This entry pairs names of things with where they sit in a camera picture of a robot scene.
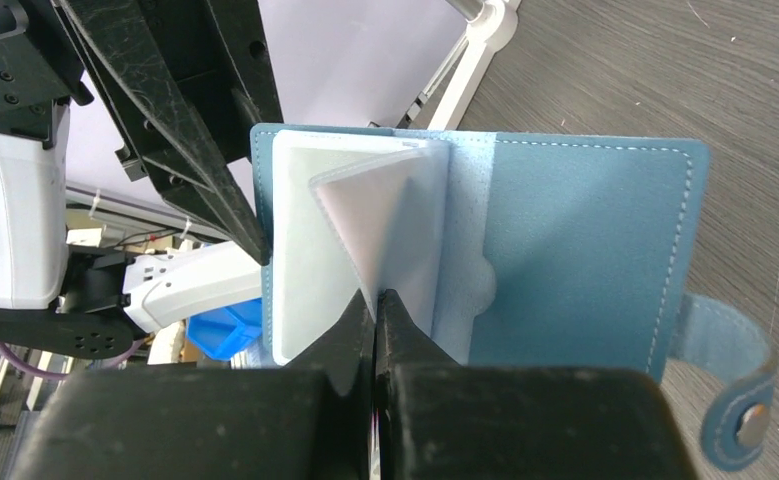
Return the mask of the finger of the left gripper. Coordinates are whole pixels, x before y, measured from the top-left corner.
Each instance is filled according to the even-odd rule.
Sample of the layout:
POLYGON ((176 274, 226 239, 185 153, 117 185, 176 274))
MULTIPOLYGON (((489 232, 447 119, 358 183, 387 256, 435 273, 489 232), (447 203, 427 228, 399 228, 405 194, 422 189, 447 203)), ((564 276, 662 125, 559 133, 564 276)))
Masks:
POLYGON ((258 3, 211 0, 203 5, 213 70, 202 94, 201 117, 231 163, 249 155, 254 125, 279 123, 283 114, 258 3))

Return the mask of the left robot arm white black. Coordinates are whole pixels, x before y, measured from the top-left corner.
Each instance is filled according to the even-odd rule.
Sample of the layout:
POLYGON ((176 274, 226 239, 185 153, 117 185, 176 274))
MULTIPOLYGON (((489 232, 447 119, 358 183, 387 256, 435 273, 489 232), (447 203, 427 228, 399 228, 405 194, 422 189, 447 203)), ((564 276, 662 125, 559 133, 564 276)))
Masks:
POLYGON ((281 118, 255 1, 0 1, 0 348, 122 361, 148 333, 241 301, 270 243, 229 164, 281 118), (130 176, 222 244, 67 243, 70 107, 95 99, 130 176))

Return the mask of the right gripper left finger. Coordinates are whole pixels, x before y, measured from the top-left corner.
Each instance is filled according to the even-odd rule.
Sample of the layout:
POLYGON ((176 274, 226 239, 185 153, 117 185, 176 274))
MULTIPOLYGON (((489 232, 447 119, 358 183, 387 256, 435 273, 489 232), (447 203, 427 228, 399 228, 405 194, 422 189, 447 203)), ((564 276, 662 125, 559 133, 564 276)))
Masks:
POLYGON ((74 374, 15 479, 366 479, 374 321, 361 293, 280 368, 74 374))

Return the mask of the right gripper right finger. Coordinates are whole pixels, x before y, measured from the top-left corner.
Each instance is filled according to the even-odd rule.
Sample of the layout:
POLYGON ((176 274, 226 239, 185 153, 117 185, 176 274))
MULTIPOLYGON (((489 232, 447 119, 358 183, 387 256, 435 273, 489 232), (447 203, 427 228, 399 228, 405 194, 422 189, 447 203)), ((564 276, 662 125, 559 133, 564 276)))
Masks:
POLYGON ((374 401, 385 479, 693 479, 659 386, 610 368, 472 367, 376 311, 374 401))

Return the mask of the blue card holder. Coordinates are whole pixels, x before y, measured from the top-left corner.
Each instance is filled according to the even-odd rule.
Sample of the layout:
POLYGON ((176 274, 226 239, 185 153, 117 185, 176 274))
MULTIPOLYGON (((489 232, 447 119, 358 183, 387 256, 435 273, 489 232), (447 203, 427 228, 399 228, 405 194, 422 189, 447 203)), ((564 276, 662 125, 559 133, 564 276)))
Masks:
POLYGON ((705 457, 762 452, 776 355, 757 323, 685 290, 710 152, 677 138, 259 124, 250 133, 264 337, 284 365, 353 297, 398 293, 465 365, 718 378, 705 457))

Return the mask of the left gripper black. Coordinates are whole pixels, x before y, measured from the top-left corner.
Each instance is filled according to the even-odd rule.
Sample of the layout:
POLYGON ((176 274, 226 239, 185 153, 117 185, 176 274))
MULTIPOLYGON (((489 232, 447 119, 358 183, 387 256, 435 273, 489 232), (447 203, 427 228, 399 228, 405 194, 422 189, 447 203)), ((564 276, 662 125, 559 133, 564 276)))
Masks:
POLYGON ((53 148, 65 108, 93 101, 85 66, 126 172, 264 265, 267 236, 201 117, 213 70, 204 2, 61 1, 58 17, 49 1, 0 1, 0 134, 53 148))

